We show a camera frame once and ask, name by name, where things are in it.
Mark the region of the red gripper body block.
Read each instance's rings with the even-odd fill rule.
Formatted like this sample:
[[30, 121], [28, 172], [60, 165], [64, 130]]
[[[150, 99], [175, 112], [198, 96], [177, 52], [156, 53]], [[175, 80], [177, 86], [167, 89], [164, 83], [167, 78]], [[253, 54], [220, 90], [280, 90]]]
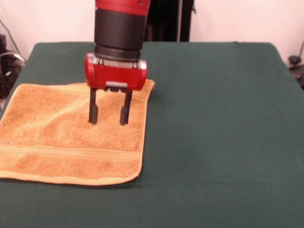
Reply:
[[118, 88], [138, 91], [143, 88], [148, 75], [145, 60], [123, 62], [96, 57], [93, 53], [85, 56], [86, 82], [91, 88]]

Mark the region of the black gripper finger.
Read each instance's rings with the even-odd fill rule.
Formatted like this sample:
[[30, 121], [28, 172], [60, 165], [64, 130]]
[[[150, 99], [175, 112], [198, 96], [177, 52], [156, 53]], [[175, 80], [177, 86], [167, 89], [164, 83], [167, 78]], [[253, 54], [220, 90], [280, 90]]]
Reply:
[[125, 93], [124, 105], [121, 109], [120, 125], [128, 124], [132, 95], [133, 95], [132, 91], [127, 91]]
[[90, 88], [89, 122], [92, 124], [96, 124], [98, 118], [98, 106], [96, 105], [96, 91], [97, 89]]

